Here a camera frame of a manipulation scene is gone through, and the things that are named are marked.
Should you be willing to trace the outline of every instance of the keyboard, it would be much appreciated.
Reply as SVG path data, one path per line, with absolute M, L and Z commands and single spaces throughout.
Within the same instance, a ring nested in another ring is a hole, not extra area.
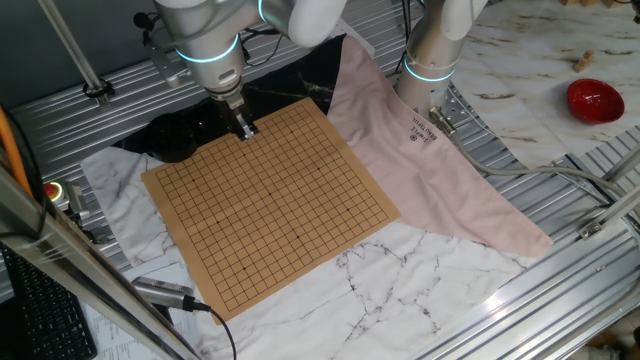
M 87 360 L 97 355 L 75 295 L 21 256 L 0 244 L 18 300 L 29 355 L 42 360 Z

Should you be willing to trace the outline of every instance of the metal bar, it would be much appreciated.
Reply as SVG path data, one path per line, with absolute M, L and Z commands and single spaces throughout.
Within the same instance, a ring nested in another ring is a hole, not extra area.
M 0 168 L 0 233 L 35 229 L 40 206 Z M 109 263 L 66 216 L 47 214 L 43 237 L 2 241 L 163 359 L 199 356 L 171 324 Z
M 634 187 L 620 200 L 613 203 L 602 214 L 598 215 L 593 221 L 590 221 L 585 227 L 578 230 L 583 239 L 587 239 L 596 233 L 602 231 L 607 224 L 614 224 L 623 216 L 628 214 L 631 209 L 640 204 L 640 185 Z
M 636 145 L 622 157 L 602 178 L 615 183 L 629 171 L 633 170 L 638 164 L 640 164 L 640 144 Z
M 56 7 L 53 0 L 38 0 L 38 3 L 40 4 L 40 7 L 42 7 L 44 13 L 47 15 L 47 18 L 49 18 L 51 26 L 53 26 L 53 28 L 56 30 L 56 33 L 58 33 L 58 37 L 60 37 L 60 40 L 67 48 L 67 51 L 73 59 L 73 62 L 76 63 L 76 66 L 82 74 L 82 77 L 87 82 L 87 84 L 89 84 L 89 88 L 94 91 L 100 90 L 102 88 L 100 79 L 98 79 L 98 76 L 93 71 L 91 64 L 89 64 L 89 61 L 84 56 L 84 53 L 80 49 L 80 46 L 78 46 L 76 39 L 73 37 L 73 34 L 71 34 L 71 30 L 69 30 L 67 23 L 62 18 L 62 15 L 60 14 L 60 11 L 58 11 L 58 8 Z

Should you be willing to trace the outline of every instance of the blue light ring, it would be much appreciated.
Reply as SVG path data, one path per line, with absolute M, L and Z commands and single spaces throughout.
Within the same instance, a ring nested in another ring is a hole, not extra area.
M 451 75 L 453 75 L 453 72 L 455 71 L 455 69 L 453 69 L 453 70 L 451 70 L 449 75 L 447 75 L 445 77 L 441 77 L 439 79 L 430 79 L 430 78 L 422 77 L 422 76 L 414 73 L 413 70 L 411 70 L 411 68 L 409 67 L 409 63 L 407 62 L 406 58 L 404 59 L 404 67 L 405 67 L 405 69 L 407 69 L 407 71 L 409 71 L 409 74 L 413 75 L 416 79 L 422 80 L 422 81 L 428 81 L 428 82 L 438 82 L 438 81 L 447 80 L 448 78 L 451 77 Z
M 195 58 L 192 58 L 192 57 L 188 57 L 187 55 L 181 53 L 180 50 L 178 50 L 178 49 L 176 49 L 176 52 L 178 53 L 178 55 L 180 55 L 181 58 L 183 58 L 183 59 L 185 59 L 187 61 L 191 61 L 191 62 L 198 63 L 198 64 L 210 63 L 210 62 L 218 61 L 218 60 L 222 59 L 223 57 L 229 55 L 233 51 L 233 49 L 236 48 L 236 45 L 238 45 L 238 41 L 240 41 L 240 35 L 236 34 L 236 38 L 233 41 L 233 44 L 231 44 L 231 46 L 225 52 L 223 52 L 222 54 L 220 54 L 218 56 L 212 57 L 210 59 L 195 59 Z

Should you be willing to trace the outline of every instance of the pink cloth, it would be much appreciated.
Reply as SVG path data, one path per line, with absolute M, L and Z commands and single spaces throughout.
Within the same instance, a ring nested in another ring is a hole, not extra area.
M 445 135 L 397 97 L 351 37 L 342 45 L 328 117 L 398 207 L 400 222 L 529 257 L 552 245 Z

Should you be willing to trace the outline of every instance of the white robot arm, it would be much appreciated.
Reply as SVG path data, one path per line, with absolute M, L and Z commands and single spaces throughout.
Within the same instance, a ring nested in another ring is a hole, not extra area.
M 411 32 L 396 91 L 405 104 L 425 118 L 432 108 L 443 105 L 464 37 L 486 3 L 424 1 L 424 17 Z
M 154 1 L 193 79 L 228 106 L 229 130 L 246 140 L 258 130 L 241 92 L 245 59 L 238 33 L 264 21 L 300 46 L 315 46 L 329 35 L 347 0 Z

